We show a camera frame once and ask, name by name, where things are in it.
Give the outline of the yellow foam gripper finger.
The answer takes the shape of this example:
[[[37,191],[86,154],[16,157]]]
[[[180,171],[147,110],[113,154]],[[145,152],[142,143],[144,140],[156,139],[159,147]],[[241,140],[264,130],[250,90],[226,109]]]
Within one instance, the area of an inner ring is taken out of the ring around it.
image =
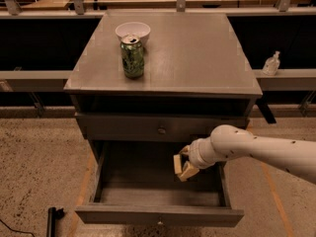
[[[174,172],[175,175],[182,174],[182,159],[180,154],[174,155]]]
[[[195,167],[190,161],[184,164],[183,172],[178,175],[181,182],[187,181],[199,172],[199,168]]]

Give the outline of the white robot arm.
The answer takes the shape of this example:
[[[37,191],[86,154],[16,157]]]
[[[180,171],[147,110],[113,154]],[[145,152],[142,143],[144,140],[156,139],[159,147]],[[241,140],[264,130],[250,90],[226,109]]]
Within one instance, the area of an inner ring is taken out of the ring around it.
[[[185,182],[215,163],[241,157],[254,158],[316,184],[316,142],[257,136],[228,124],[185,146],[174,156],[174,171]]]

